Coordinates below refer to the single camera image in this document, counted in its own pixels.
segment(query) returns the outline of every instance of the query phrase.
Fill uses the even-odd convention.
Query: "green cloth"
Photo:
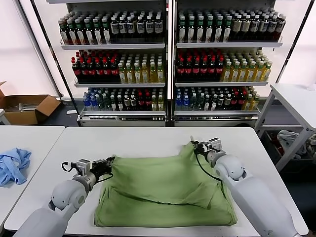
[[[203,156],[205,170],[216,176]],[[120,158],[94,215],[100,227],[182,227],[237,222],[227,187],[198,165],[193,145],[164,158]]]

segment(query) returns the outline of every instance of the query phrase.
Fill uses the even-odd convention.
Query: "cardboard box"
[[[9,110],[22,104],[37,105],[32,111],[5,112],[4,116],[11,125],[35,125],[45,121],[59,106],[60,101],[50,95],[10,95],[5,96],[0,88],[0,108]]]

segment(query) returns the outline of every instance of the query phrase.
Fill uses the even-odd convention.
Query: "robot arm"
[[[84,204],[88,193],[93,186],[113,176],[112,161],[114,158],[97,160],[92,163],[81,159],[77,163],[70,163],[70,172],[77,170],[72,180],[57,185],[52,193],[50,202],[33,212],[23,223],[14,237],[62,237],[66,231],[68,221],[74,213]],[[109,178],[99,180],[102,175]]]
[[[199,143],[191,138],[196,154],[204,155],[255,230],[263,237],[300,237],[289,211],[260,179],[251,175],[237,157],[222,151],[218,138]]]

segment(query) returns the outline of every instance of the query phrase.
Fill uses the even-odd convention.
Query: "table surface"
[[[295,84],[272,84],[276,98],[295,118],[300,118],[311,130],[316,130],[316,91]]]
[[[62,133],[40,166],[4,227],[17,230],[27,217],[50,199],[53,188],[73,173],[65,173],[60,164],[78,159],[105,159],[113,154],[120,157],[165,157],[177,155],[182,145],[190,141],[222,140],[223,150],[242,160],[253,175],[264,180],[292,214],[295,228],[302,235],[308,228],[277,170],[252,128],[248,127],[68,127]],[[85,204],[73,215],[66,234],[96,236],[155,236],[155,237],[257,237],[242,211],[234,202],[238,217],[233,226],[199,226],[181,228],[100,228],[93,224],[101,184],[96,185]]]
[[[32,152],[29,167],[21,171],[27,181],[21,185],[10,182],[0,187],[0,232],[5,219],[64,129],[61,126],[0,126],[0,152],[16,147]]]

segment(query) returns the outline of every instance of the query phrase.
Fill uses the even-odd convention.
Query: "blue cloth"
[[[10,180],[14,180],[17,184],[23,184],[27,180],[20,169],[29,166],[31,154],[18,148],[0,153],[0,187]]]

